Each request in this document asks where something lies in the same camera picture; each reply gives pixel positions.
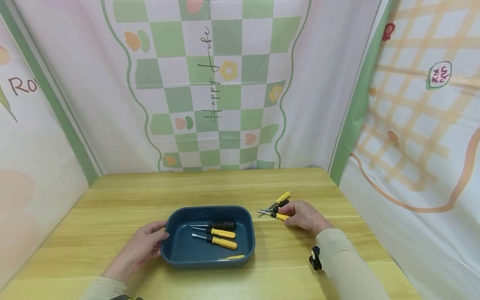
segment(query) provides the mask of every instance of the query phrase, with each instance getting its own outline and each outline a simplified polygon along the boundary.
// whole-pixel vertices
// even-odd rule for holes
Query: sleeve cuff
[[[316,238],[317,246],[320,248],[320,262],[322,269],[330,277],[332,270],[332,258],[335,254],[342,251],[351,251],[357,253],[355,247],[347,239],[343,231],[336,228],[325,229],[320,232]]]
[[[82,299],[111,299],[127,293],[127,285],[123,282],[97,277],[87,288]]]

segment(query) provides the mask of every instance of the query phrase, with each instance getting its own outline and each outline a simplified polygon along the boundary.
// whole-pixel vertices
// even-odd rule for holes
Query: green and white checkered pattern
[[[305,12],[284,0],[113,0],[112,6],[112,25],[132,59],[132,89],[163,154],[162,171],[275,167],[283,126],[278,103]]]

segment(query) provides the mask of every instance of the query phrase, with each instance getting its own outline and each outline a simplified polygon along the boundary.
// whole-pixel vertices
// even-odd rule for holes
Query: orange plaid pattern
[[[475,93],[469,84],[469,79],[453,77],[449,85],[460,87],[460,93],[454,95],[446,108],[439,108],[431,104],[429,100],[434,95],[433,90],[423,90],[419,99],[409,99],[406,91],[412,81],[425,81],[428,70],[420,68],[420,64],[429,49],[444,48],[443,58],[438,61],[453,61],[461,49],[478,49],[480,46],[480,37],[468,37],[475,20],[480,13],[480,1],[449,1],[443,0],[436,4],[423,5],[422,0],[417,0],[413,7],[399,11],[400,1],[396,1],[392,8],[392,14],[389,22],[395,23],[398,20],[406,21],[401,37],[391,39],[382,43],[380,51],[384,49],[393,50],[391,61],[388,65],[377,65],[376,72],[384,76],[380,84],[376,87],[373,102],[369,105],[369,111],[372,115],[373,125],[364,124],[363,134],[357,141],[355,150],[369,160],[368,167],[381,168],[385,172],[384,181],[389,183],[396,179],[405,185],[411,191],[424,190],[428,181],[435,182],[437,177],[427,169],[427,164],[432,155],[447,158],[449,149],[439,144],[442,137],[456,124],[462,117],[467,105],[473,100]],[[444,14],[467,10],[466,15],[459,26],[454,37],[435,37],[435,32],[441,24]],[[426,28],[424,37],[411,38],[410,32],[415,21],[422,16],[431,16],[432,20]],[[407,68],[397,67],[402,50],[416,49],[411,64]],[[403,76],[403,81],[399,85],[398,93],[389,93],[385,90],[387,83],[393,75]],[[480,77],[480,68],[477,69],[473,79]],[[386,115],[379,112],[381,102],[390,105]],[[399,108],[402,111],[408,111],[409,116],[405,124],[399,124],[395,121],[394,114]],[[414,127],[422,116],[434,118],[438,122],[433,128],[430,136],[424,136],[415,132]],[[388,132],[394,132],[398,137],[398,148],[392,146],[392,140]],[[368,149],[368,144],[373,139],[382,143],[381,147],[372,151]],[[407,143],[415,143],[421,147],[420,155],[412,153],[407,147]],[[383,156],[387,151],[397,151],[399,160],[395,165],[387,163]],[[411,178],[404,170],[407,167],[413,167],[417,170],[419,176]]]

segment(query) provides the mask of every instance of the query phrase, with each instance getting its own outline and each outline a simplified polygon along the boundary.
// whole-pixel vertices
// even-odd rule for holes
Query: black wrist strap
[[[309,261],[314,270],[322,269],[322,263],[320,262],[320,248],[318,246],[312,248],[312,254],[309,257]]]

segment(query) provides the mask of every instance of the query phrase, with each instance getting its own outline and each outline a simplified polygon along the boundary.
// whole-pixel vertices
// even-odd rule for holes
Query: person's left hand
[[[159,257],[161,241],[169,236],[162,230],[166,223],[157,221],[140,227],[101,276],[127,283],[130,276],[146,262]]]

